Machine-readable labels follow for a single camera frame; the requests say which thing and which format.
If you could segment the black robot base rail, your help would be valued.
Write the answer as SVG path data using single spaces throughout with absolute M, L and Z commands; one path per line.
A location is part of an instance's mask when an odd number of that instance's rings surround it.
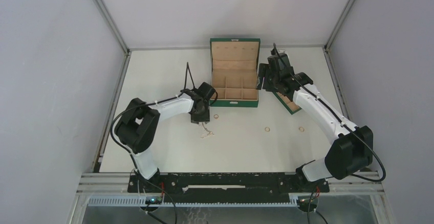
M 284 195 L 328 193 L 326 180 L 309 183 L 296 173 L 157 173 L 145 180 L 131 173 L 127 191 L 140 195 L 155 193 L 177 200 L 282 200 Z

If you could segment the green jewelry box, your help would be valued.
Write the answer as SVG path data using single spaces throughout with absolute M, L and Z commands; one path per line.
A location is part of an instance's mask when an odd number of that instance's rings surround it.
M 211 38 L 211 85 L 214 107 L 257 108 L 259 38 Z

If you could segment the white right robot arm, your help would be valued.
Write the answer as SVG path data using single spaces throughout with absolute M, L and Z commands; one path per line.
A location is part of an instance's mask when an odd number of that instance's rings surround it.
M 343 116 L 320 93 L 305 73 L 295 73 L 288 55 L 271 52 L 267 63 L 259 65 L 263 89 L 280 94 L 305 111 L 331 144 L 328 153 L 296 169 L 296 186 L 310 191 L 317 180 L 347 176 L 369 166 L 374 159 L 373 132 Z

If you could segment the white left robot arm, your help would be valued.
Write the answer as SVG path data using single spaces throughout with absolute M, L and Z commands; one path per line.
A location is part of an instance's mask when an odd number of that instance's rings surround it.
M 110 136 L 132 159 L 135 171 L 141 176 L 140 185 L 153 192 L 160 185 L 150 146 L 158 123 L 180 114 L 189 114 L 192 124 L 210 121 L 210 106 L 218 99 L 218 93 L 203 82 L 198 88 L 184 88 L 172 98 L 146 103 L 134 98 L 126 110 L 117 115 L 110 125 Z

